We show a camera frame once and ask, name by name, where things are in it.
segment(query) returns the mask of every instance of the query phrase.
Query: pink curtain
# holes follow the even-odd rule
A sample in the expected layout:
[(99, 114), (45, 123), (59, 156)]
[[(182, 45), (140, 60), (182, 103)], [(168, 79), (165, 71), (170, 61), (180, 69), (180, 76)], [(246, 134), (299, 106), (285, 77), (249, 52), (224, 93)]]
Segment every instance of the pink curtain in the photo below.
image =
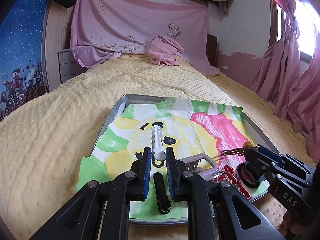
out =
[(300, 51), (295, 30), (295, 0), (275, 0), (286, 12), (284, 37), (274, 43), (264, 54), (260, 70), (250, 87), (276, 107), (274, 113), (287, 117), (289, 92), (299, 76)]
[(296, 132), (305, 132), (309, 156), (320, 157), (320, 34), (309, 68), (297, 79), (289, 94), (288, 114)]

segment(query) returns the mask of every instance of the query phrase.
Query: pink bedsheet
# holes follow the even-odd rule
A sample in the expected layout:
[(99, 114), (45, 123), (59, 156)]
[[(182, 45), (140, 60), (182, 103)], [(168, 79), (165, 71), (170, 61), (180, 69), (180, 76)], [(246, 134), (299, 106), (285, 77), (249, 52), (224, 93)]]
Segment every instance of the pink bedsheet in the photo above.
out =
[(165, 4), (145, 0), (77, 0), (70, 49), (84, 67), (123, 53), (146, 54), (157, 35), (177, 41), (179, 56), (205, 75), (219, 74), (206, 56), (205, 5)]

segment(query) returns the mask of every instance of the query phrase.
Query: metal screw head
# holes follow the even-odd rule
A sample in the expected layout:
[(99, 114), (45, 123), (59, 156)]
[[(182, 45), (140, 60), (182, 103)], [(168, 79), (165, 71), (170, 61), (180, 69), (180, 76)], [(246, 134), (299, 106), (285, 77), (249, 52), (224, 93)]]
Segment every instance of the metal screw head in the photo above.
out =
[(97, 181), (91, 180), (88, 182), (88, 187), (96, 187), (98, 185)]
[(185, 176), (185, 177), (192, 177), (192, 175), (193, 175), (192, 171), (184, 171), (183, 172), (183, 176)]
[(230, 187), (230, 182), (229, 181), (227, 181), (227, 180), (222, 180), (221, 182), (220, 182), (220, 185), (221, 185), (221, 187)]
[(125, 173), (125, 176), (127, 177), (127, 178), (132, 178), (132, 177), (134, 177), (136, 174), (133, 172), (133, 171), (127, 171), (126, 173)]

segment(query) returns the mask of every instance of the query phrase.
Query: window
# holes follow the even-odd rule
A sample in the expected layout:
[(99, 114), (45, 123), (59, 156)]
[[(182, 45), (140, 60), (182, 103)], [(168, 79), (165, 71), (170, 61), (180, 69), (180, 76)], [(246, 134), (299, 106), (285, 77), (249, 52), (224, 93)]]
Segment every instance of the window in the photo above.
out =
[[(278, 33), (277, 41), (281, 39), (284, 34), (284, 22), (286, 14), (277, 5), (278, 16)], [(312, 55), (316, 47), (317, 29), (313, 23), (313, 17), (304, 6), (302, 2), (296, 0), (296, 12), (295, 17), (299, 27), (300, 36), (298, 38), (298, 44), (300, 49), (300, 58), (306, 62), (310, 62)]]

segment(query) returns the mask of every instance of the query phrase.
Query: black hair roller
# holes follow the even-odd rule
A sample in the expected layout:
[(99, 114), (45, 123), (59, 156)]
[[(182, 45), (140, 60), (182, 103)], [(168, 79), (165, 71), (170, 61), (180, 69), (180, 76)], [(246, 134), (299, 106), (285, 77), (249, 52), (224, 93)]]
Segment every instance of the black hair roller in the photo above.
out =
[(160, 172), (153, 174), (153, 181), (156, 189), (158, 210), (161, 214), (166, 215), (170, 212), (171, 204), (165, 190), (163, 175)]

